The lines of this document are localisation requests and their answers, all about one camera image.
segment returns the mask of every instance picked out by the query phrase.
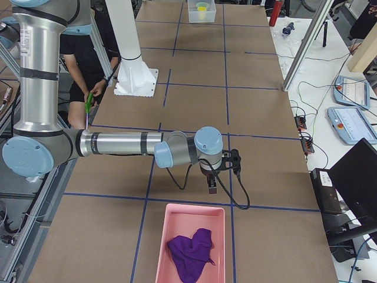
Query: blue cable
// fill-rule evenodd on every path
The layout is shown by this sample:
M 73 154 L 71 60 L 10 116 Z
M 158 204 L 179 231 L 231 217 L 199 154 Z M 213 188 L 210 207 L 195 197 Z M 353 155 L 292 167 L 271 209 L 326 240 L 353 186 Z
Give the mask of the blue cable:
M 369 241 L 370 239 L 372 239 L 372 237 L 369 237 L 368 239 L 366 239 L 366 240 L 363 242 L 363 244 L 360 246 L 360 248 L 359 248 L 359 250 L 358 250 L 358 253 L 356 254 L 356 258 L 355 258 L 355 261 L 353 262 L 352 269 L 351 269 L 351 273 L 350 273 L 350 275 L 349 275 L 348 283 L 351 283 L 352 274 L 353 274 L 353 271 L 355 270 L 356 262 L 357 262 L 358 259 L 359 259 L 360 251 L 361 251 L 361 249 L 366 245 L 367 241 Z

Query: green screwdriver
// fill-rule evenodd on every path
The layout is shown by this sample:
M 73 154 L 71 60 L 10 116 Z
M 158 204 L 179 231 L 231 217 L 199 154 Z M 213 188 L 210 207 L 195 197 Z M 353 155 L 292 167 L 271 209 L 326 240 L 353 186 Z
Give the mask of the green screwdriver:
M 86 129 L 88 129 L 89 112 L 90 112 L 90 108 L 92 107 L 92 100 L 93 100 L 93 93 L 89 93 L 87 102 L 85 102 L 85 113 L 87 114 L 87 127 L 86 127 Z

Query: black monitor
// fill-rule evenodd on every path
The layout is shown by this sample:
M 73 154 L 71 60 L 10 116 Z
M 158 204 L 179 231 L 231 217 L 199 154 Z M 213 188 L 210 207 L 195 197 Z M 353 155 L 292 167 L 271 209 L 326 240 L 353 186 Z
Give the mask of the black monitor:
M 377 150 L 361 139 L 328 171 L 361 226 L 328 235 L 330 245 L 369 234 L 377 243 Z

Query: label on robot arm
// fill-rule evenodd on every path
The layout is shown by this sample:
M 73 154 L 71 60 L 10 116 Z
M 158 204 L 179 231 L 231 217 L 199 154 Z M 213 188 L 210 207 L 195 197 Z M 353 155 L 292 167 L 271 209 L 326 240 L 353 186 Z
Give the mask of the label on robot arm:
M 27 29 L 21 29 L 20 34 L 20 45 L 21 45 L 21 56 L 31 56 L 31 33 Z
M 319 176 L 320 176 L 320 182 L 322 183 L 322 186 L 332 187 L 332 182 L 327 172 L 320 171 Z

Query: pink bin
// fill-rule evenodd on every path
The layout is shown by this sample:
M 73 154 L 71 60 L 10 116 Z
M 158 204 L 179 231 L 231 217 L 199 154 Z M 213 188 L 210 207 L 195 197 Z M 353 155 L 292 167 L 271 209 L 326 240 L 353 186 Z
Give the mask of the pink bin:
M 199 228 L 212 231 L 213 248 L 210 252 L 210 257 L 216 265 L 207 263 L 197 283 L 225 283 L 224 209 L 173 203 L 169 203 L 166 206 L 156 283 L 181 282 L 177 268 L 171 259 L 167 242 L 178 235 L 192 238 Z

